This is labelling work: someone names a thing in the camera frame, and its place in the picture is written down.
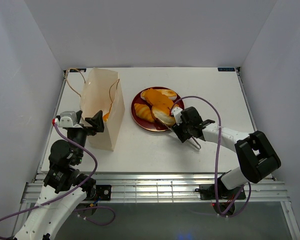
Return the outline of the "small round sugared bun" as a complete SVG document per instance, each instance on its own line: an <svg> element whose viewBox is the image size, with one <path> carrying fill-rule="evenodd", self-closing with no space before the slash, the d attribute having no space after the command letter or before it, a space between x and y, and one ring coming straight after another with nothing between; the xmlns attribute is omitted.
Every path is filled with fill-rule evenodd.
<svg viewBox="0 0 300 240"><path fill-rule="evenodd" d="M106 113L106 114L102 117L102 119L103 119L104 122L107 122L107 121L108 121L109 115L110 115L110 112Z"/></svg>

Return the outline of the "metal serving tongs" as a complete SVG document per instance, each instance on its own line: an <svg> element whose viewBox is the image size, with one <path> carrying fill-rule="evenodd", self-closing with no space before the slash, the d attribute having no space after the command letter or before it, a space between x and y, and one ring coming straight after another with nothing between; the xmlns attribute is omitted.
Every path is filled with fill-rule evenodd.
<svg viewBox="0 0 300 240"><path fill-rule="evenodd" d="M185 119L190 119L190 118L198 118L200 117L198 111L196 110L196 108L194 108L193 106L188 107L186 109L183 109L183 111L181 112L182 115L181 117L185 118ZM191 144L195 149L200 150L202 147L201 145L198 143L197 140L195 140L194 137L186 140L185 142L188 142L189 144Z"/></svg>

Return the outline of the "large round orange bun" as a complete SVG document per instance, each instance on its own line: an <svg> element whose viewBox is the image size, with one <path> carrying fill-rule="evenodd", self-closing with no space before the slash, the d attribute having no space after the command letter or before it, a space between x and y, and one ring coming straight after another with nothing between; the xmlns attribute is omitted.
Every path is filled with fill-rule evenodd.
<svg viewBox="0 0 300 240"><path fill-rule="evenodd" d="M165 109L162 110L158 106L154 105L151 107L151 114L156 121L161 122L167 127L172 127L176 123L175 118L170 116L169 110L166 112Z"/></svg>

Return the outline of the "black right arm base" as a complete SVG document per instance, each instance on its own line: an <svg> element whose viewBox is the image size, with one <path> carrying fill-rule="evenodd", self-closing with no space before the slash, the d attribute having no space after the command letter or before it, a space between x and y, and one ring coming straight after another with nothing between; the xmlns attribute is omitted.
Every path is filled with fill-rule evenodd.
<svg viewBox="0 0 300 240"><path fill-rule="evenodd" d="M194 190L196 193L200 194L201 200L215 200L215 185L214 184L200 184L198 188ZM222 186L218 185L218 199L219 200L230 200L239 193L237 200L245 200L246 194L241 187L238 186L234 189L228 190Z"/></svg>

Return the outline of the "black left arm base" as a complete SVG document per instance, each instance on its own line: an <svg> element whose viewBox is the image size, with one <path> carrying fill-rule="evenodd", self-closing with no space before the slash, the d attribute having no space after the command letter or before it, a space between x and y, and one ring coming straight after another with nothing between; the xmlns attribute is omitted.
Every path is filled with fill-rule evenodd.
<svg viewBox="0 0 300 240"><path fill-rule="evenodd" d="M111 185L95 185L87 195L88 201L110 201L112 194Z"/></svg>

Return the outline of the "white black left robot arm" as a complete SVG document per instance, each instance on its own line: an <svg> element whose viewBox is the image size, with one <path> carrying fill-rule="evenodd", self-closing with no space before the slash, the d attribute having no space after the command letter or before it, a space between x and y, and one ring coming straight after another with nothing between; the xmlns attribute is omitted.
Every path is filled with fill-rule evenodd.
<svg viewBox="0 0 300 240"><path fill-rule="evenodd" d="M103 112L81 121L82 111L64 111L52 120L53 127L67 131L55 141L48 157L49 170L40 195L15 240L53 240L78 204L96 195L96 181L75 168L82 162L88 136L105 129Z"/></svg>

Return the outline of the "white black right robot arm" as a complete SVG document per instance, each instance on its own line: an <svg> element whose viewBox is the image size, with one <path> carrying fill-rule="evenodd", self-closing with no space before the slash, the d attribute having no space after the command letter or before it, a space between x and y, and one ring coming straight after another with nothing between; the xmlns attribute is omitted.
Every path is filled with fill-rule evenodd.
<svg viewBox="0 0 300 240"><path fill-rule="evenodd" d="M279 156L262 131L246 133L221 127L213 120L202 120L194 107L174 107L172 116L176 121L172 131L181 142L190 138L200 139L227 148L237 155L239 166L217 177L212 186L202 190L206 199L227 199L233 195L234 189L246 183L257 184L281 167Z"/></svg>

